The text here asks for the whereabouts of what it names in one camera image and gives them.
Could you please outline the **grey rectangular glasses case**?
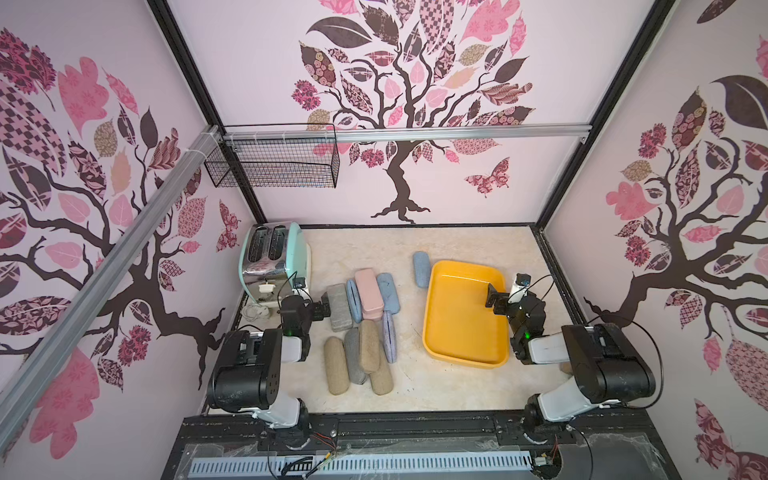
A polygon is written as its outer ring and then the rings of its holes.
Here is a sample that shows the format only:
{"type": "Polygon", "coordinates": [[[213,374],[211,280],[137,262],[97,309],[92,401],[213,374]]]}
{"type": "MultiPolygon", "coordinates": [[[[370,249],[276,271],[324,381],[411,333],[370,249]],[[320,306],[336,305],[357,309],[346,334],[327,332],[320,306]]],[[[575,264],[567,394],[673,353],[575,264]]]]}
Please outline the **grey rectangular glasses case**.
{"type": "Polygon", "coordinates": [[[330,306],[330,326],[333,332],[342,332],[353,327],[346,294],[346,285],[343,283],[330,285],[326,291],[330,306]]]}

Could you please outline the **tan glasses case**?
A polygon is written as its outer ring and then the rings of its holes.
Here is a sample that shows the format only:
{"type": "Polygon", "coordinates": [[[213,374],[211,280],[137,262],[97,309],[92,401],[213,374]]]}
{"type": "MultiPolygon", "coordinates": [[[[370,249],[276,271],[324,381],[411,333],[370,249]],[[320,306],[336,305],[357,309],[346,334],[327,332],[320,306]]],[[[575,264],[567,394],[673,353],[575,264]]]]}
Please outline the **tan glasses case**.
{"type": "Polygon", "coordinates": [[[372,320],[363,320],[359,327],[359,365],[364,373],[371,374],[380,367],[379,329],[372,320]]]}
{"type": "Polygon", "coordinates": [[[394,389],[394,380],[386,360],[379,363],[376,371],[369,374],[372,391],[378,396],[384,396],[394,389]]]}
{"type": "Polygon", "coordinates": [[[324,344],[324,365],[329,393],[341,395],[350,386],[344,344],[338,337],[330,337],[324,344]]]}

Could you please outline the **yellow plastic storage tray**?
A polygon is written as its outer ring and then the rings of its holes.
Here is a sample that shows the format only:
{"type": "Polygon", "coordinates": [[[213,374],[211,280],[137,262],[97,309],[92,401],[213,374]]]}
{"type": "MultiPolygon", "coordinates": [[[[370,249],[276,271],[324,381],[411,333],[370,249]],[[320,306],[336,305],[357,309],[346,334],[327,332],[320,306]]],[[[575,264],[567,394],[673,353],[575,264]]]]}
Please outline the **yellow plastic storage tray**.
{"type": "Polygon", "coordinates": [[[485,305],[490,286],[506,289],[504,276],[496,268],[453,260],[434,264],[422,333],[431,357],[482,369],[506,364],[508,323],[485,305]]]}

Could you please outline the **grey fabric glasses case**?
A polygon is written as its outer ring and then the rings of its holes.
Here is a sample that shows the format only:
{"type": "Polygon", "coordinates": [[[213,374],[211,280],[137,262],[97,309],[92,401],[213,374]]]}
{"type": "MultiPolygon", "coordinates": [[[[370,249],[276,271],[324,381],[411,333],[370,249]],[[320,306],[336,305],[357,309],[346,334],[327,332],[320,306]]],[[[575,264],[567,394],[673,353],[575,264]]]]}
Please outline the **grey fabric glasses case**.
{"type": "Polygon", "coordinates": [[[364,385],[368,374],[360,365],[360,334],[358,328],[346,332],[343,340],[349,380],[355,385],[364,385]]]}

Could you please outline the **lavender glasses case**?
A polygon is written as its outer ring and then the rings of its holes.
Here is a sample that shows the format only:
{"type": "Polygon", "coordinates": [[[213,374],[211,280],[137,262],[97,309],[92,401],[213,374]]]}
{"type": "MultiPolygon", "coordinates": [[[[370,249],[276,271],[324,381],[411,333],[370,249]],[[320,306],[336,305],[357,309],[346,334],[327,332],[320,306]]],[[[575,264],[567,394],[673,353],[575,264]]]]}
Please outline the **lavender glasses case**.
{"type": "Polygon", "coordinates": [[[397,336],[393,314],[385,310],[382,315],[382,344],[388,363],[397,361],[397,336]]]}

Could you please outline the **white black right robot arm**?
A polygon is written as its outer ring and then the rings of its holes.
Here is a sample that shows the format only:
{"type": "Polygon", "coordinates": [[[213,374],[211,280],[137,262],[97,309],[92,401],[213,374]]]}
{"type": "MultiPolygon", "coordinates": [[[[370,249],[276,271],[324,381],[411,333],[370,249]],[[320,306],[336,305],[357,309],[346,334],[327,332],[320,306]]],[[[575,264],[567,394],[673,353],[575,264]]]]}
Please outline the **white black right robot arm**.
{"type": "Polygon", "coordinates": [[[531,396],[522,426],[527,433],[545,424],[567,423],[594,409],[626,405],[661,390],[647,362],[612,323],[564,325],[544,332],[546,302],[518,287],[511,293],[487,286],[485,307],[508,320],[514,356],[526,365],[567,363],[570,378],[559,387],[531,396]]]}

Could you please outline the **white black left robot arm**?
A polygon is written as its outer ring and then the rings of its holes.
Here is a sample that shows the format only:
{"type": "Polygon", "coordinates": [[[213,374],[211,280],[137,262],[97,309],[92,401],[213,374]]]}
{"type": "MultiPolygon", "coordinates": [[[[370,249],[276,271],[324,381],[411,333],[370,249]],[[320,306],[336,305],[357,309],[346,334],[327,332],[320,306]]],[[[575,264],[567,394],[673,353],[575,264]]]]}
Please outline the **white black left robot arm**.
{"type": "Polygon", "coordinates": [[[330,315],[326,294],[318,302],[290,295],[280,307],[278,327],[227,333],[207,387],[207,405],[229,414],[248,414],[276,433],[307,436],[304,402],[279,391],[281,367],[307,360],[312,325],[330,315]]]}

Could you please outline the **blue glasses case left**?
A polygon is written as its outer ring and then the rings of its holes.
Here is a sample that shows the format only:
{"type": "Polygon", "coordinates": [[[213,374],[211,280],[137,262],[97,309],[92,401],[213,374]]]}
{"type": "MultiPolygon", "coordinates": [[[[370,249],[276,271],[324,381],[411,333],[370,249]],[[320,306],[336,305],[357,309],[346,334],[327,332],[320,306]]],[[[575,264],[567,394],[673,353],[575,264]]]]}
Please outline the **blue glasses case left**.
{"type": "Polygon", "coordinates": [[[349,279],[346,282],[345,287],[350,316],[355,323],[360,323],[363,319],[363,316],[362,304],[357,284],[354,279],[349,279]]]}

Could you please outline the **pink glasses case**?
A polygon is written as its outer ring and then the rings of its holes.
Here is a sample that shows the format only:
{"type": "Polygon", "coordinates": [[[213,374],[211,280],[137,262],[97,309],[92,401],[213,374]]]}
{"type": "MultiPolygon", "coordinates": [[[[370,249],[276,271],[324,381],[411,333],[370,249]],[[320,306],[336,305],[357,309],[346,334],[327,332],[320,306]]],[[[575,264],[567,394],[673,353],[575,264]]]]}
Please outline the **pink glasses case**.
{"type": "Polygon", "coordinates": [[[354,280],[360,298],[362,317],[365,320],[380,320],[384,311],[384,301],[375,272],[370,268],[358,270],[355,272],[354,280]]]}

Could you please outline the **blue glasses case middle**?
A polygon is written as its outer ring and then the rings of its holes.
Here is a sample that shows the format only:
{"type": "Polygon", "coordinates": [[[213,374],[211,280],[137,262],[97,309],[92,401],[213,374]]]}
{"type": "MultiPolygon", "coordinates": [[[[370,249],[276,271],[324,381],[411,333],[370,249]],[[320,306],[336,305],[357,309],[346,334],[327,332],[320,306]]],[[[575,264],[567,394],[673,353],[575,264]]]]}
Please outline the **blue glasses case middle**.
{"type": "Polygon", "coordinates": [[[384,310],[391,314],[397,314],[401,310],[401,304],[392,274],[380,273],[377,275],[376,280],[383,300],[384,310]]]}

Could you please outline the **blue glasses case by tray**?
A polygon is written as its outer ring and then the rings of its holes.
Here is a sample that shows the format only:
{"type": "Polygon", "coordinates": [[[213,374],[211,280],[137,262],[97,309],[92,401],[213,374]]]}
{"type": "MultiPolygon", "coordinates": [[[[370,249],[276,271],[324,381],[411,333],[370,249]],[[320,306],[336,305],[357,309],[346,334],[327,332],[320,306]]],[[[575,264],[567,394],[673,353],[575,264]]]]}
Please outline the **blue glasses case by tray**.
{"type": "Polygon", "coordinates": [[[419,288],[428,289],[432,264],[429,255],[424,251],[417,251],[412,256],[414,281],[419,288]]]}

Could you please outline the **mint chrome toaster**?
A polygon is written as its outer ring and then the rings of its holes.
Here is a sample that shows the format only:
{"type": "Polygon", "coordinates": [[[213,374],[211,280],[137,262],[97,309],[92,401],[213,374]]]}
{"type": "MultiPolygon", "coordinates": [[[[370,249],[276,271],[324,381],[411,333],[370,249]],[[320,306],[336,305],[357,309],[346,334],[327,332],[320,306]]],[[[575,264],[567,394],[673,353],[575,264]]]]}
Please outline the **mint chrome toaster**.
{"type": "Polygon", "coordinates": [[[256,304],[277,308],[286,296],[311,284],[312,252],[296,222],[255,225],[240,253],[240,283],[256,304]]]}

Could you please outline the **aluminium frame rail back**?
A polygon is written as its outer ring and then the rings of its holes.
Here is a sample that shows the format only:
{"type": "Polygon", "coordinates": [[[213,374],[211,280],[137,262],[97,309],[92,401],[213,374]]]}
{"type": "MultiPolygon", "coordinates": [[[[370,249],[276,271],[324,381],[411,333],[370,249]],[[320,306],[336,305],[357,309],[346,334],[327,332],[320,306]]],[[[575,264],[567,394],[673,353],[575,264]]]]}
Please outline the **aluminium frame rail back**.
{"type": "Polygon", "coordinates": [[[537,137],[576,137],[586,138],[592,127],[589,124],[521,124],[513,126],[469,126],[436,128],[396,128],[396,129],[349,129],[340,130],[335,126],[321,130],[268,130],[266,128],[241,129],[230,131],[227,140],[335,140],[338,143],[378,142],[378,141],[417,141],[417,140],[459,140],[459,139],[509,139],[537,137]]]}

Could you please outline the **aluminium frame rail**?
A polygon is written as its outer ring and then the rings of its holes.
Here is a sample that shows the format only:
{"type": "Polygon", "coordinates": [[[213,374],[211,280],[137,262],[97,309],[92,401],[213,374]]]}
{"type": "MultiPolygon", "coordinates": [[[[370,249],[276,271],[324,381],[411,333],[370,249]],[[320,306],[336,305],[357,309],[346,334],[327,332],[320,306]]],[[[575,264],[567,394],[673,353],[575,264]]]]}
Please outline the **aluminium frame rail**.
{"type": "Polygon", "coordinates": [[[586,138],[592,127],[589,124],[521,124],[513,126],[469,126],[436,128],[396,128],[396,129],[349,129],[340,130],[335,126],[321,130],[268,130],[266,128],[241,129],[230,131],[227,140],[335,140],[338,143],[378,142],[378,141],[417,141],[417,140],[459,140],[459,139],[509,139],[537,137],[576,137],[586,138]]]}
{"type": "Polygon", "coordinates": [[[86,330],[157,230],[193,174],[218,148],[221,128],[209,125],[181,156],[148,203],[107,255],[103,266],[72,299],[63,317],[29,355],[1,392],[1,447],[6,448],[64,366],[86,330]]]}

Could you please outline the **aluminium frame rail left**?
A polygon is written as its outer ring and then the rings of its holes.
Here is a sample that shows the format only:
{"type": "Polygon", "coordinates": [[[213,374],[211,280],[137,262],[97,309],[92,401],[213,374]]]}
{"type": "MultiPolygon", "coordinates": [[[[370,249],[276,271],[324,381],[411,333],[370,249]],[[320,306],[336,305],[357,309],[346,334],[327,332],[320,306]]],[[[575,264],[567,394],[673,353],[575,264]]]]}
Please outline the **aluminium frame rail left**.
{"type": "Polygon", "coordinates": [[[6,448],[64,366],[86,330],[157,230],[193,174],[218,148],[221,128],[209,125],[181,156],[148,203],[107,255],[103,266],[72,299],[63,317],[29,355],[1,392],[1,447],[6,448]]]}

